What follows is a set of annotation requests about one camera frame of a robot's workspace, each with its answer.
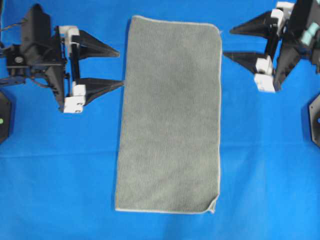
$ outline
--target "black cable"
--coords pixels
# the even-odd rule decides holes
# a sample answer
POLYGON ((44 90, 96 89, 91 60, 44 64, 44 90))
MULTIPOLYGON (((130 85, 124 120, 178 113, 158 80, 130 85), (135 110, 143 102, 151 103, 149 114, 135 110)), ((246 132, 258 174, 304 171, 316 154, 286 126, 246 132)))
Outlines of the black cable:
POLYGON ((11 28, 13 28, 13 27, 15 27, 15 26, 19 26, 19 25, 21 25, 21 24, 24 24, 25 22, 26 22, 26 20, 23 18, 21 22, 17 22, 17 23, 11 24, 11 25, 9 25, 9 26, 6 26, 6 27, 4 27, 4 28, 1 28, 1 29, 0 29, 0 32, 5 31, 5 30, 8 30, 8 29, 11 29, 11 28))
POLYGON ((50 88, 49 85, 45 85, 45 84, 42 84, 42 83, 36 81, 34 77, 30 77, 30 79, 32 82, 34 82, 36 85, 38 85, 41 88, 44 88, 44 89, 50 88))

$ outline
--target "blue cloth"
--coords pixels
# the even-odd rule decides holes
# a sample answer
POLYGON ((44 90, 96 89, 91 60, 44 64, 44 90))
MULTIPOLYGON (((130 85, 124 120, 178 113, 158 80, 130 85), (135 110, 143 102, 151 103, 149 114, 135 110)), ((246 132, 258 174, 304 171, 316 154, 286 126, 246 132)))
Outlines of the blue cloth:
MULTIPOLYGON (((19 22, 35 0, 5 2, 2 26, 19 22)), ((228 33, 275 7, 275 0, 39 0, 52 26, 77 25, 120 51, 91 58, 82 77, 125 76, 133 15, 215 24, 224 50, 263 51, 264 39, 228 33)), ((20 43, 19 27, 2 33, 20 43)), ((6 76, 1 62, 1 76, 6 76)), ((114 210, 123 90, 61 114, 48 89, 28 81, 2 90, 14 102, 12 135, 0 146, 1 240, 268 240, 320 238, 320 149, 310 141, 307 105, 319 92, 315 67, 301 61, 277 94, 222 59, 221 195, 203 215, 114 210)))

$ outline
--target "black mount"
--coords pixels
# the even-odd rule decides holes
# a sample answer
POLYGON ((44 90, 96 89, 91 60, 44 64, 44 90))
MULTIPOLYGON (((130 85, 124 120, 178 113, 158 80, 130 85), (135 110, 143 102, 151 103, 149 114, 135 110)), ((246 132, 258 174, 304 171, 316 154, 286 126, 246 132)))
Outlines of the black mount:
POLYGON ((0 144, 9 137, 11 102, 0 92, 0 144))
MULTIPOLYGON (((50 88, 64 112, 65 79, 68 62, 65 55, 65 38, 61 37, 59 27, 54 28, 51 36, 50 16, 43 12, 39 4, 35 4, 26 14, 21 24, 21 44, 13 44, 2 48, 0 57, 6 58, 8 77, 0 79, 0 87, 25 84, 26 78, 41 87, 50 88), (45 79, 47 85, 35 79, 45 79)), ((79 61, 90 57, 118 57, 120 54, 112 47, 104 44, 89 33, 80 30, 79 35, 72 36, 72 54, 69 55, 72 70, 72 81, 85 85, 85 105, 95 98, 123 85, 122 81, 99 78, 81 78, 79 61)))

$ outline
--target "white bracket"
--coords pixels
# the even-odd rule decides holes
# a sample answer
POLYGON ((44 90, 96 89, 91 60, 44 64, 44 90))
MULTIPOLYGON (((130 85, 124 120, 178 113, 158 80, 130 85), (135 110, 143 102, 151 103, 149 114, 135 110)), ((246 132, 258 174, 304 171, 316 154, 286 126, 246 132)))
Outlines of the white bracket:
POLYGON ((254 75, 254 82, 260 92, 275 93, 274 77, 257 73, 254 75))
POLYGON ((294 9, 295 4, 287 1, 278 1, 276 3, 276 8, 283 10, 285 20, 289 19, 294 9))
POLYGON ((259 72, 254 75, 254 82, 260 92, 275 93, 274 77, 272 76, 274 66, 271 57, 258 58, 255 64, 259 72))
POLYGON ((271 18, 277 19, 278 35, 281 34, 281 31, 283 30, 282 28, 284 27, 286 20, 290 18, 294 6, 294 3, 279 1, 276 4, 276 9, 272 10, 271 18))
POLYGON ((71 96, 64 98, 64 113, 79 114, 84 110, 86 103, 86 85, 76 85, 72 82, 71 96))
POLYGON ((274 66, 271 60, 271 57, 268 56, 265 58, 258 58, 255 64, 255 68, 259 73, 263 73, 271 76, 274 70, 274 66))
POLYGON ((71 44, 76 44, 77 47, 79 47, 79 43, 77 42, 72 42, 72 37, 73 36, 79 36, 80 32, 77 26, 59 26, 59 32, 61 35, 64 35, 64 44, 66 46, 68 56, 72 54, 72 49, 71 49, 71 44))

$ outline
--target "microfiber towel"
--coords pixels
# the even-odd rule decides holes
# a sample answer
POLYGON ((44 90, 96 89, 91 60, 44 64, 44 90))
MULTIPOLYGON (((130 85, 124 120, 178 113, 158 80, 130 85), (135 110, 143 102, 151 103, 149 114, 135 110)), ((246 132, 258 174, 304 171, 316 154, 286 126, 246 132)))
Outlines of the microfiber towel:
POLYGON ((220 194, 222 41, 212 24, 134 16, 115 209, 214 212, 220 194))

